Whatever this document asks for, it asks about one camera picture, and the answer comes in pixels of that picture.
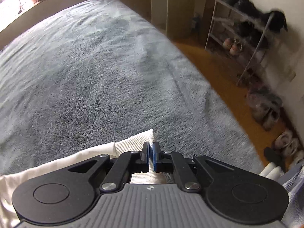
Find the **white ribbed fabric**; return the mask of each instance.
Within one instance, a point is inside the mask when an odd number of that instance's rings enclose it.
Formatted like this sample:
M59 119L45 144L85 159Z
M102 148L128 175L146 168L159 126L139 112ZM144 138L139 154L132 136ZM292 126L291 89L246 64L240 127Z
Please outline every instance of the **white ribbed fabric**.
M26 180L59 170L100 154L109 154L111 158L115 158L123 152L132 150L141 151L144 142L149 142L152 145L153 138L153 130L150 129L120 142L111 142L91 147L68 157L54 160L16 174L0 176L0 227L13 228L19 223L12 205L12 194L16 187ZM131 179L131 183L157 184L165 182L166 178L162 173L153 172L151 162L149 173L136 173L132 175Z

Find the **bed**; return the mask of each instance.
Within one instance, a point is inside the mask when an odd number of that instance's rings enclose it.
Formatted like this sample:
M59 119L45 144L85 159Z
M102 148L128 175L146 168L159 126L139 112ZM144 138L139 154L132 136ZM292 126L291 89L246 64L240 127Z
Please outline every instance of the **bed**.
M162 149L260 172L224 102L189 60L119 0L89 0L0 53L0 174L153 128Z

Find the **wooden floor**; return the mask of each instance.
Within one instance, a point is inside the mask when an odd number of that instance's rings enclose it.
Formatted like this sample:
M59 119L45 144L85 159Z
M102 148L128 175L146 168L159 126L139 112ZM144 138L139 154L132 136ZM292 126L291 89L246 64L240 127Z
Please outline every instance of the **wooden floor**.
M220 64L223 65L223 62L219 62L223 61L222 58L206 52L193 37L173 43L195 64L227 104L236 120L248 134L263 164L266 166L268 161L264 158L263 150L265 147L271 146L271 143L284 131L283 122L280 120L271 131L266 132L251 117L251 111L245 98L247 89L237 87L235 82L220 67Z

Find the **shoe rack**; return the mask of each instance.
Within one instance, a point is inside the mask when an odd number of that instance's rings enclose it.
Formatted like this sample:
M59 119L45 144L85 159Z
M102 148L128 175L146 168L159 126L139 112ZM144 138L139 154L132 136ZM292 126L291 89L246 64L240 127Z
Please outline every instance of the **shoe rack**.
M227 16L218 17L215 14L217 10L221 9L226 10ZM238 21L249 21L254 24L255 28L260 30L262 35L259 40L259 43L256 47L253 47L247 42L247 40L239 36L235 30L234 23L236 22L235 17L238 17ZM236 79L236 85L238 86L245 79L250 79L258 70L264 71L264 67L261 65L263 58L268 49L261 49L261 43L264 37L267 35L269 38L273 38L273 33L268 29L269 24L273 18L273 14L270 15L266 25L262 25L261 22L253 17L248 16L247 14L239 11L233 6L230 6L223 0L215 0L213 15L211 20L211 25L206 41L205 50L215 53L224 58L232 59L236 64L232 66L229 64L230 70L234 68L233 78ZM222 28L222 32L216 32L215 28ZM244 50L238 55L231 55L228 50L224 49L223 43L226 37L231 36L238 40Z

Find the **gray gripper base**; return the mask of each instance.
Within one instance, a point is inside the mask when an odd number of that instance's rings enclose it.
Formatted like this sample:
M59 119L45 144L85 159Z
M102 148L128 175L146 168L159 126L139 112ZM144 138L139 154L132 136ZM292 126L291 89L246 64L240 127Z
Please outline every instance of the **gray gripper base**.
M26 222L18 228L45 228ZM126 184L118 193L104 194L87 215L55 228L284 228L279 222L260 226L236 224L211 211L198 194L176 184Z

